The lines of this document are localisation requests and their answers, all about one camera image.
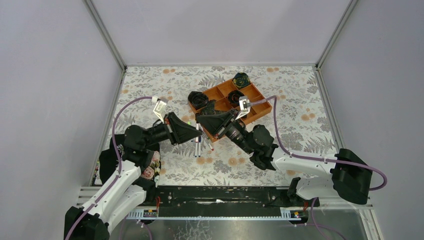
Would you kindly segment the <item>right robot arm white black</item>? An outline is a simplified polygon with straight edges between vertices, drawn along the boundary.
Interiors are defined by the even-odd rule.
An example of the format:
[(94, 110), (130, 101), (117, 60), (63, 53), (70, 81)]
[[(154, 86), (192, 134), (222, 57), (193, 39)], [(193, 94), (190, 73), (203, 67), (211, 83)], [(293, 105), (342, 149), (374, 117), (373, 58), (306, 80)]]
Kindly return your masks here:
[(372, 171), (355, 153), (342, 148), (336, 154), (289, 151), (278, 146), (270, 131), (257, 124), (251, 131), (236, 118), (236, 111), (196, 115), (196, 121), (215, 139), (226, 136), (261, 170), (292, 170), (311, 178), (294, 178), (289, 193), (303, 200), (336, 197), (353, 204), (368, 202)]

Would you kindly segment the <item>white pen green tip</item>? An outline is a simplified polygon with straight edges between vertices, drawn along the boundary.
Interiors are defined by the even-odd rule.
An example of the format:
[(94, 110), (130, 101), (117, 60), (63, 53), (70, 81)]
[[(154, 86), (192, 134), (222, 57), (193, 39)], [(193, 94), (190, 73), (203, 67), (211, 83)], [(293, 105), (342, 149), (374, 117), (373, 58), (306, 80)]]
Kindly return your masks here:
[(202, 135), (202, 133), (200, 132), (200, 129), (196, 131), (197, 131), (197, 136), (195, 138), (195, 142), (199, 142), (199, 137)]

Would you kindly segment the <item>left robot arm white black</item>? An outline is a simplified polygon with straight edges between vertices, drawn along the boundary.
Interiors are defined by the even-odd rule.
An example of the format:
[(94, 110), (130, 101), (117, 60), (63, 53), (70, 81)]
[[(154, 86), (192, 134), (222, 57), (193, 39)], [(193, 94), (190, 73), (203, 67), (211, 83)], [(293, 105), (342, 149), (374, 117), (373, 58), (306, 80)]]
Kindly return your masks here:
[(65, 214), (65, 240), (108, 240), (116, 226), (138, 205), (150, 202), (156, 184), (142, 174), (149, 170), (155, 152), (151, 146), (162, 141), (179, 145), (202, 135), (202, 131), (179, 119), (174, 112), (150, 128), (129, 126), (123, 134), (123, 152), (118, 166), (101, 188), (82, 206)]

